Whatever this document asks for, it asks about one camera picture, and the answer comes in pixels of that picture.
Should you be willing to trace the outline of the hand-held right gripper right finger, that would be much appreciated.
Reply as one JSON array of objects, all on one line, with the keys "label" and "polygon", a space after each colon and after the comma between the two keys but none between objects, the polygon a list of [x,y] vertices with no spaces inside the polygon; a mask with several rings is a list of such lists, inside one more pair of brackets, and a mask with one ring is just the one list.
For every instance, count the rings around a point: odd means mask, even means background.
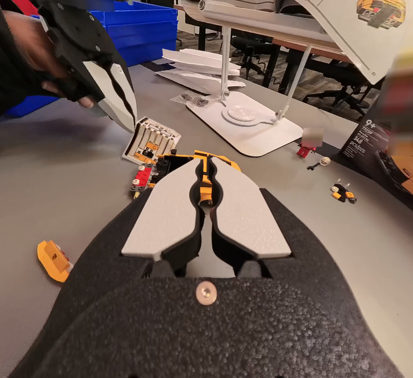
[{"label": "hand-held right gripper right finger", "polygon": [[261,189],[223,160],[209,159],[213,208],[211,241],[214,254],[238,276],[246,262],[262,272],[265,260],[292,257]]}]

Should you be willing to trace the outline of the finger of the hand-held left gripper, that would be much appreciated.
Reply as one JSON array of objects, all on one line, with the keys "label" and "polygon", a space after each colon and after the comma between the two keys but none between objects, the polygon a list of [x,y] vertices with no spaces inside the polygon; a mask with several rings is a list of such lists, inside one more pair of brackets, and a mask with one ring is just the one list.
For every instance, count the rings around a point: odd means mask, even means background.
[{"label": "finger of the hand-held left gripper", "polygon": [[133,120],[119,96],[120,87],[113,80],[110,69],[107,71],[94,61],[84,61],[83,64],[103,95],[100,99],[95,97],[100,109],[123,129],[134,133],[136,121]]},{"label": "finger of the hand-held left gripper", "polygon": [[127,111],[131,114],[134,121],[137,120],[137,105],[133,87],[129,82],[127,72],[124,71],[120,64],[113,63],[110,67],[110,73],[116,85],[120,87],[118,91]]}]

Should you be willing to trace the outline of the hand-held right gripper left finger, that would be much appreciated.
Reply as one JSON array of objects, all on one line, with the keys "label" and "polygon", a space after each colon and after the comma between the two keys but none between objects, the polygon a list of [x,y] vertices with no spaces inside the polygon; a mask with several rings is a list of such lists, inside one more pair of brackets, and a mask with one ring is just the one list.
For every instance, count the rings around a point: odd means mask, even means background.
[{"label": "hand-held right gripper left finger", "polygon": [[121,249],[123,258],[166,262],[176,277],[186,277],[199,256],[205,212],[200,204],[204,165],[190,160],[163,177],[145,200]]}]

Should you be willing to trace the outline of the yellow lego car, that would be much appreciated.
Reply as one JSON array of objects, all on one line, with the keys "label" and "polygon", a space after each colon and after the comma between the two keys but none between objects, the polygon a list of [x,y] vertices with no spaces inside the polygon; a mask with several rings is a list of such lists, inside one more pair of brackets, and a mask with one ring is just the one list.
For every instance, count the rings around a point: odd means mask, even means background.
[{"label": "yellow lego car", "polygon": [[200,203],[207,202],[213,204],[212,200],[212,184],[209,180],[208,159],[216,157],[229,164],[232,168],[240,171],[237,163],[231,161],[225,156],[215,155],[200,150],[195,150],[193,155],[177,154],[176,150],[172,150],[170,154],[160,155],[156,164],[144,163],[140,165],[135,178],[131,184],[130,193],[133,199],[136,199],[140,194],[148,188],[153,188],[167,174],[170,174],[179,167],[189,163],[193,159],[201,159],[203,161],[203,178],[200,186]]}]

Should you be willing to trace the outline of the lego sticker sheet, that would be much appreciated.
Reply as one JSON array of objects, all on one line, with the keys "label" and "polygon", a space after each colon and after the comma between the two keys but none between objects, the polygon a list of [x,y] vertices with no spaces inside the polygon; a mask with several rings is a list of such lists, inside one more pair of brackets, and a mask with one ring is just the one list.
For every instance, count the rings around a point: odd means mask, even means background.
[{"label": "lego sticker sheet", "polygon": [[156,164],[159,156],[175,149],[181,134],[153,119],[142,117],[122,158],[138,165]]}]

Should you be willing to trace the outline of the orange white red lego subassembly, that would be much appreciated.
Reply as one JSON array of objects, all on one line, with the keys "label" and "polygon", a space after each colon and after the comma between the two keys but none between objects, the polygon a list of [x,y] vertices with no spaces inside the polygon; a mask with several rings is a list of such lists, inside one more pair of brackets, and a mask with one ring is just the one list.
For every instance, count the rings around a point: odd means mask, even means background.
[{"label": "orange white red lego subassembly", "polygon": [[54,241],[42,241],[37,246],[37,257],[50,278],[66,282],[74,265]]}]

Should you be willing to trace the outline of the person's left forearm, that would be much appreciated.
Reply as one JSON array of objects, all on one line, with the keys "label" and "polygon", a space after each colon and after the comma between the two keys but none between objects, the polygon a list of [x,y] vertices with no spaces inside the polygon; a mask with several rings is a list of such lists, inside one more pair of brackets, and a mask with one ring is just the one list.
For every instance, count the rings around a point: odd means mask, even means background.
[{"label": "person's left forearm", "polygon": [[1,0],[0,11],[0,114],[21,104],[27,97],[39,96],[42,76],[23,60],[6,22],[6,11],[24,16],[12,0]]}]

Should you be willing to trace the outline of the small black orange lego assembly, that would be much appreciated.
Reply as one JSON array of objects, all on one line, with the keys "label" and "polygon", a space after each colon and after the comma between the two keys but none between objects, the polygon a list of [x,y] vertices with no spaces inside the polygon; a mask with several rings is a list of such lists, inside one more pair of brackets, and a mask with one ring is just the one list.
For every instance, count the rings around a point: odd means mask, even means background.
[{"label": "small black orange lego assembly", "polygon": [[344,184],[341,179],[338,179],[330,189],[332,192],[332,197],[343,203],[348,201],[351,204],[355,204],[357,202],[357,198],[349,190],[349,186],[350,183]]}]

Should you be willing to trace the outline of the dark lego set box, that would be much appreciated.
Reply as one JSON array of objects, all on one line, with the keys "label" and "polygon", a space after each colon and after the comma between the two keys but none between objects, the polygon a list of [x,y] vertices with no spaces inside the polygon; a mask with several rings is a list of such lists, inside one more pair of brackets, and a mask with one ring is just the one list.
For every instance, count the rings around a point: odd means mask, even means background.
[{"label": "dark lego set box", "polygon": [[377,97],[340,155],[412,210],[412,97],[385,117]]}]

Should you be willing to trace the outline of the person's left hand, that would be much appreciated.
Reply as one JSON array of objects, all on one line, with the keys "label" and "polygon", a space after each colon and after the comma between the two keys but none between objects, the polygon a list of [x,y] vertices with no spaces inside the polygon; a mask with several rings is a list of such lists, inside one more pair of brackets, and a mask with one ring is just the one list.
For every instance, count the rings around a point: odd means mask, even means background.
[{"label": "person's left hand", "polygon": [[17,12],[13,11],[6,11],[5,14],[23,60],[43,78],[40,80],[41,95],[56,95],[75,101],[72,96],[67,97],[60,88],[63,80],[69,79],[70,75],[67,68],[56,58],[54,44],[39,19],[26,15],[17,16]]}]

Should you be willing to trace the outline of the white paper scrap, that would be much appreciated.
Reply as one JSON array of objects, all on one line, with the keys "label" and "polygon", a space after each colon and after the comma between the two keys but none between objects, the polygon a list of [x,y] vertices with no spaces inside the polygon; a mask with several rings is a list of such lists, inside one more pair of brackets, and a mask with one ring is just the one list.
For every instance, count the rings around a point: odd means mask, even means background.
[{"label": "white paper scrap", "polygon": [[193,49],[162,49],[162,53],[172,69],[159,71],[158,75],[205,95],[222,94],[222,55]]}]

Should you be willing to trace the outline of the white stand with metal poles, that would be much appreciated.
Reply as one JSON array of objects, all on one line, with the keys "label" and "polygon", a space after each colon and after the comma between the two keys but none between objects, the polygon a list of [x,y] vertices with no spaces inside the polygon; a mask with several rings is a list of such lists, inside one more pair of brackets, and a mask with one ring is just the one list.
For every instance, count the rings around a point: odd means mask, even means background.
[{"label": "white stand with metal poles", "polygon": [[285,118],[293,92],[304,69],[311,45],[308,45],[294,78],[292,89],[282,110],[273,111],[249,96],[228,89],[231,29],[243,23],[246,28],[265,29],[282,34],[323,40],[321,26],[314,19],[273,12],[245,9],[217,0],[200,0],[199,18],[214,18],[222,24],[223,59],[218,98],[209,98],[209,105],[188,102],[186,107],[212,128],[239,153],[261,157],[302,137],[303,129]]}]

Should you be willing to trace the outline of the black office chair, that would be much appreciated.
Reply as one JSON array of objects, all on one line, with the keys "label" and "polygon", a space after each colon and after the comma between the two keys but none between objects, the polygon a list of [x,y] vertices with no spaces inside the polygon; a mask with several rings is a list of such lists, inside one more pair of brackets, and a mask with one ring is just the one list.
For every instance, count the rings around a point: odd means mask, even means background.
[{"label": "black office chair", "polygon": [[245,69],[248,80],[251,70],[263,76],[263,83],[273,78],[274,69],[280,54],[281,45],[268,43],[257,34],[242,34],[231,38],[230,44],[242,52],[241,69]]},{"label": "black office chair", "polygon": [[323,91],[321,93],[308,94],[303,98],[307,103],[309,98],[324,99],[334,97],[331,109],[338,108],[341,104],[346,103],[348,106],[358,112],[361,117],[365,116],[365,110],[369,109],[369,104],[364,101],[369,91],[374,86],[359,72],[353,65],[341,66],[339,61],[326,63],[310,59],[306,62],[305,68],[321,73],[324,77],[333,79],[341,84],[339,90]]}]

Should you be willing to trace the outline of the open white booklet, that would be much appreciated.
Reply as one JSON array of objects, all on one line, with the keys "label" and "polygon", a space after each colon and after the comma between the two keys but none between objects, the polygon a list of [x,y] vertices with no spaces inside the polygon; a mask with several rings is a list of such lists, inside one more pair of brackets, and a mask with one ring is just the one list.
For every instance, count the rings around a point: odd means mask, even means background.
[{"label": "open white booklet", "polygon": [[390,69],[412,0],[199,0],[206,18],[329,42],[371,83]]}]

